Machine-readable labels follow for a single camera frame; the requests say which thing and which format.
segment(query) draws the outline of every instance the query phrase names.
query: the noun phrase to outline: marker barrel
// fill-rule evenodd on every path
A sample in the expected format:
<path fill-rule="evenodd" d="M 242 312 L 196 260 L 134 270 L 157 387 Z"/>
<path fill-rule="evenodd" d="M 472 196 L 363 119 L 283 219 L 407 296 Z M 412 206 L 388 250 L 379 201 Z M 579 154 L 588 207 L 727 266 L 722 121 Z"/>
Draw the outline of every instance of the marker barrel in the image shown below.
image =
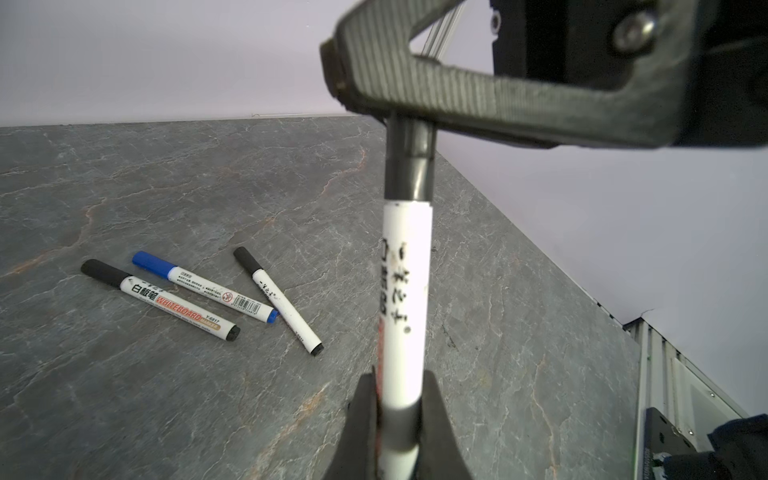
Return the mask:
<path fill-rule="evenodd" d="M 320 338 L 315 335 L 309 325 L 306 324 L 304 318 L 296 311 L 291 302 L 288 301 L 285 294 L 277 288 L 277 285 L 272 281 L 269 275 L 267 275 L 264 268 L 259 265 L 253 255 L 250 254 L 245 247 L 238 247 L 234 252 L 235 258 L 251 275 L 256 285 L 261 288 L 264 295 L 270 302 L 280 311 L 280 315 L 285 319 L 288 327 L 293 330 L 293 333 L 299 337 L 299 341 L 304 345 L 307 352 L 316 356 L 323 351 L 323 344 L 320 342 Z"/>
<path fill-rule="evenodd" d="M 387 480 L 411 478 L 419 454 L 432 207 L 387 200 L 381 245 L 379 368 L 381 451 Z"/>
<path fill-rule="evenodd" d="M 86 260 L 80 270 L 220 339 L 231 342 L 240 333 L 240 327 L 229 320 L 99 260 Z"/>
<path fill-rule="evenodd" d="M 134 265 L 140 266 L 159 276 L 169 279 L 171 282 L 181 285 L 186 289 L 199 293 L 202 296 L 216 300 L 233 310 L 245 313 L 255 319 L 266 323 L 274 323 L 277 310 L 248 296 L 230 290 L 218 283 L 204 279 L 195 273 L 185 270 L 178 265 L 157 258 L 147 252 L 137 252 L 133 258 Z"/>

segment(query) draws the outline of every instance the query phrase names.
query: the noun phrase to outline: blue marker end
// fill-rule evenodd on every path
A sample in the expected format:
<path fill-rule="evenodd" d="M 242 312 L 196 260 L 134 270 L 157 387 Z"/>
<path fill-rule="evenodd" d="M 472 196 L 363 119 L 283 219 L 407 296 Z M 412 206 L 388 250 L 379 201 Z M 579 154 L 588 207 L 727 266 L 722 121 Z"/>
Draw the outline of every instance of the blue marker end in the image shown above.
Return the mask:
<path fill-rule="evenodd" d="M 132 261 L 134 265 L 149 270 L 155 275 L 160 275 L 163 278 L 168 278 L 170 271 L 176 267 L 172 263 L 168 263 L 147 252 L 136 252 Z"/>

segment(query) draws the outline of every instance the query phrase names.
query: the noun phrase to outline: marble countertop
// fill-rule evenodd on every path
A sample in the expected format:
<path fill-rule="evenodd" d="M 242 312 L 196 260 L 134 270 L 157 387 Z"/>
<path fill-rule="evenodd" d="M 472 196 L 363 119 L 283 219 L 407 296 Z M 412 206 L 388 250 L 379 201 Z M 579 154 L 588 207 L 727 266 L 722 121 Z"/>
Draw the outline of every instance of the marble countertop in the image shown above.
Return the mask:
<path fill-rule="evenodd" d="M 375 362 L 384 129 L 361 117 L 0 129 L 0 477 L 321 478 Z M 476 479 L 629 478 L 639 349 L 439 158 L 426 365 Z M 131 265 L 264 300 L 325 350 Z M 80 273 L 98 258 L 233 343 Z"/>

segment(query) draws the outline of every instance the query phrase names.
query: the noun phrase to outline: black marker end cap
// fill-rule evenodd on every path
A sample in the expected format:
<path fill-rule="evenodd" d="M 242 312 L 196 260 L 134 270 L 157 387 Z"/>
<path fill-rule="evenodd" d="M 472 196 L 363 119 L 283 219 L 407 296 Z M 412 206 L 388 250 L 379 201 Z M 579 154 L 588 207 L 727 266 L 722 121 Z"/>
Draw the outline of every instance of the black marker end cap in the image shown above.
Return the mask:
<path fill-rule="evenodd" d="M 131 276 L 130 273 L 125 273 L 123 270 L 114 268 L 112 265 L 107 265 L 95 258 L 86 260 L 80 267 L 80 271 L 89 277 L 95 278 L 107 285 L 111 285 L 114 288 L 120 288 L 120 284 L 123 283 L 123 280 Z"/>
<path fill-rule="evenodd" d="M 252 276 L 257 270 L 262 270 L 259 262 L 253 258 L 253 255 L 250 254 L 246 247 L 236 248 L 234 256 L 237 262 L 248 272 L 248 275 Z"/>
<path fill-rule="evenodd" d="M 234 342 L 238 335 L 240 335 L 240 327 L 233 325 L 227 334 L 227 342 Z"/>

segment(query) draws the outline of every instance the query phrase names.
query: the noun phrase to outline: barcode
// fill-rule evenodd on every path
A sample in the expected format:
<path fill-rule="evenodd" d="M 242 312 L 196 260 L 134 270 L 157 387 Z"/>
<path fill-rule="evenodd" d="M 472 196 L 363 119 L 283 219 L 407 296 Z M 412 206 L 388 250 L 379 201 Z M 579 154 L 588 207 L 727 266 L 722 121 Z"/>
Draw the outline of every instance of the barcode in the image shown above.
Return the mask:
<path fill-rule="evenodd" d="M 259 311 L 259 307 L 261 306 L 258 303 L 256 303 L 255 300 L 249 300 L 246 297 L 241 295 L 238 295 L 235 298 L 235 301 L 232 302 L 232 304 L 237 308 L 241 308 L 245 310 L 248 313 L 252 313 L 253 315 L 256 315 L 256 312 Z"/>

